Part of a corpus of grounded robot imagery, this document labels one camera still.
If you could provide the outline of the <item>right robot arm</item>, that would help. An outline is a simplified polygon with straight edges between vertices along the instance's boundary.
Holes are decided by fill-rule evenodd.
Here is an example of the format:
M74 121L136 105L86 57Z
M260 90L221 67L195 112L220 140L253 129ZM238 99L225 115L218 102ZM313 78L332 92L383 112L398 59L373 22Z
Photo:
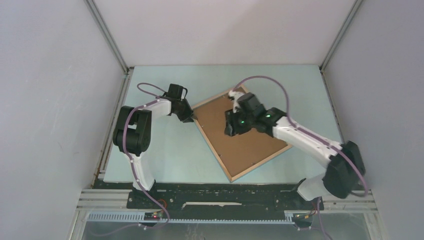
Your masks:
M304 209L318 197L345 199L363 181L365 167L357 144L339 143L310 131L293 121L287 112L276 107L266 109L251 92L231 90L233 107L225 111L224 133L230 137L255 129L259 133L287 142L312 156L325 173L301 180L291 194L291 204Z

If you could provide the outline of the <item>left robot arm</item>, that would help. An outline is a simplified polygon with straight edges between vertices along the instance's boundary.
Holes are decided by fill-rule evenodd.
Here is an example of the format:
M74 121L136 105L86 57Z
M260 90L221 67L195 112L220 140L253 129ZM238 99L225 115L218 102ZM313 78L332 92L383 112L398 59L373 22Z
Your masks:
M126 155L133 175L133 186L141 190L138 201L145 208L153 208L158 194L151 190L155 178L147 160L143 160L151 143L153 120L175 115L182 123L193 123L197 118L187 100L187 88L171 83L165 91L154 84L141 82L137 88L154 100L140 106L120 108L112 142Z

